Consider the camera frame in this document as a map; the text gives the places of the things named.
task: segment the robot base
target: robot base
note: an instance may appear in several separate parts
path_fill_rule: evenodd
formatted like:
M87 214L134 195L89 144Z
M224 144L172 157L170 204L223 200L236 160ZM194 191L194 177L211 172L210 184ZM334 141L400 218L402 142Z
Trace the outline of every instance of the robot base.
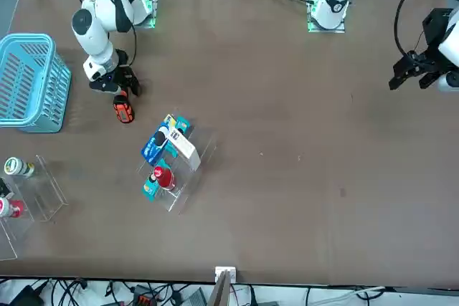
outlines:
M307 14L307 19L308 19L308 32L338 32L338 33L344 33L346 32L345 27L344 27L344 20L341 22L341 24L336 27L335 29L324 29L318 23L316 20L313 18L313 13L316 10L316 4L318 0L312 0L314 4L306 4L306 14Z

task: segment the red bottle cap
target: red bottle cap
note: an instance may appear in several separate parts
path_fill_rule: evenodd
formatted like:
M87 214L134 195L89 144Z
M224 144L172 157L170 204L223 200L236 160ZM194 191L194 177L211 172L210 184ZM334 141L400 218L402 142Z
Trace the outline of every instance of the red bottle cap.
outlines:
M172 172L171 169L169 168L162 168L160 166L155 167L153 170L153 174L156 177L156 180L158 181L159 186L162 186L163 188L167 188L168 186L171 185L172 182Z

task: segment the orange object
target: orange object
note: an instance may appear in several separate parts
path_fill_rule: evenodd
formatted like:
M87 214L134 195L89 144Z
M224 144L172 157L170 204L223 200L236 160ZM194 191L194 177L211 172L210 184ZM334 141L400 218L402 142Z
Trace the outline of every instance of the orange object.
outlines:
M113 98L113 109L115 109L116 117L122 123L131 123L134 121L134 110L129 103L126 92L122 91L121 95Z

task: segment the white box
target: white box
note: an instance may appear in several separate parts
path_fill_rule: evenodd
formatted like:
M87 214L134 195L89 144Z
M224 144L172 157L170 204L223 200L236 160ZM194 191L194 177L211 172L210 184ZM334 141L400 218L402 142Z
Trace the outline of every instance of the white box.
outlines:
M182 133L173 128L167 136L169 142L174 145L178 152L185 158L191 169L196 171L201 164L201 159L192 143Z

